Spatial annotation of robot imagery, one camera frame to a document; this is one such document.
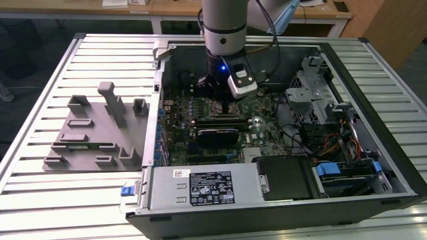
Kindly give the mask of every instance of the white sticker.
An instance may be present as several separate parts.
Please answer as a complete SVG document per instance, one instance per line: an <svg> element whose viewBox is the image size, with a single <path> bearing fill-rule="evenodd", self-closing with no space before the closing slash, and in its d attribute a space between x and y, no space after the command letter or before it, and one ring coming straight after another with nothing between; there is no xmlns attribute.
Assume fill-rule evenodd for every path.
<svg viewBox="0 0 427 240"><path fill-rule="evenodd" d="M148 14L147 11L129 11L131 14Z"/></svg>
<svg viewBox="0 0 427 240"><path fill-rule="evenodd" d="M189 177L189 169L175 169L173 170L173 178L188 178Z"/></svg>

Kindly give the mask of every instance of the gray plastic holder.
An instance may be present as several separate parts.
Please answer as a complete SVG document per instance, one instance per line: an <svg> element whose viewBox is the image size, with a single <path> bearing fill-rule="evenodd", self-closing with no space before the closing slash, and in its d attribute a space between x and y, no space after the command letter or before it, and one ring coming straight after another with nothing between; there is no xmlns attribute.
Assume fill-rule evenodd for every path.
<svg viewBox="0 0 427 240"><path fill-rule="evenodd" d="M137 171L141 169L148 104L141 98L123 103L112 82L97 92L105 102L73 95L71 113L44 158L45 171Z"/></svg>

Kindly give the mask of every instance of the desk leg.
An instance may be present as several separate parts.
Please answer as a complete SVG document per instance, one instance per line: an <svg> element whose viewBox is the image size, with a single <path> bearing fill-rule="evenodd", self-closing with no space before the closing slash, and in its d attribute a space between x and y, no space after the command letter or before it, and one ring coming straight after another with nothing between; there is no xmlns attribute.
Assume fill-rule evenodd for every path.
<svg viewBox="0 0 427 240"><path fill-rule="evenodd" d="M58 29L65 28L65 20L63 19L54 19L56 25Z"/></svg>
<svg viewBox="0 0 427 240"><path fill-rule="evenodd" d="M343 30L345 28L347 22L348 22L348 19L336 19L336 23L332 26L331 31L328 32L328 35L327 35L328 38L340 37Z"/></svg>
<svg viewBox="0 0 427 240"><path fill-rule="evenodd" d="M151 16L151 26L152 33L160 35L161 34L161 16Z"/></svg>

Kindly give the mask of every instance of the motherboard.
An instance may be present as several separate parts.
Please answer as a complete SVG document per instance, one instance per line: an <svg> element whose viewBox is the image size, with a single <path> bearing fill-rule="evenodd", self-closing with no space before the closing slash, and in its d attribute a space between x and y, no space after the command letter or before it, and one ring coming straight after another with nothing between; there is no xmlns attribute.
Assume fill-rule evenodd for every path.
<svg viewBox="0 0 427 240"><path fill-rule="evenodd" d="M288 146L275 118L277 98L277 94L264 94L260 91L257 95L245 97L229 106L231 115L219 114L221 105L215 101L185 95L184 92L165 100L168 165L244 163L244 150L252 150L260 156L285 155ZM231 126L244 125L244 130L236 131L236 142L231 145L221 146L220 142L212 141L208 146L203 146L196 141L195 136L200 129L195 129L195 122L219 122L215 126L207 127L215 130L227 130Z"/></svg>

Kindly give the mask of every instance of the gray carpet floor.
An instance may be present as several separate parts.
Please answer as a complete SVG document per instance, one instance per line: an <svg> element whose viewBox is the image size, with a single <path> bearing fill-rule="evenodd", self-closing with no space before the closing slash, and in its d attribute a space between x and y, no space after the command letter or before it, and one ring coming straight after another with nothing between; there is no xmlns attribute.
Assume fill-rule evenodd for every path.
<svg viewBox="0 0 427 240"><path fill-rule="evenodd" d="M9 147L4 142L13 141L16 137L75 33L152 34L152 27L148 21L67 20L64 22L65 27L58 28L54 20L37 19L33 20L33 24L42 40L42 47L28 52L36 63L36 72L32 76L21 79L9 79L0 72L0 81L8 88L13 88L10 92L14 95L13 102L0 101L0 160ZM195 22L188 25L187 22L172 23L165 21L161 23L161 27L164 34L199 34ZM265 33L256 29L249 29L248 34L261 35ZM424 104L427 104L427 94L424 94L427 89L425 66L427 44L420 44L397 73Z"/></svg>

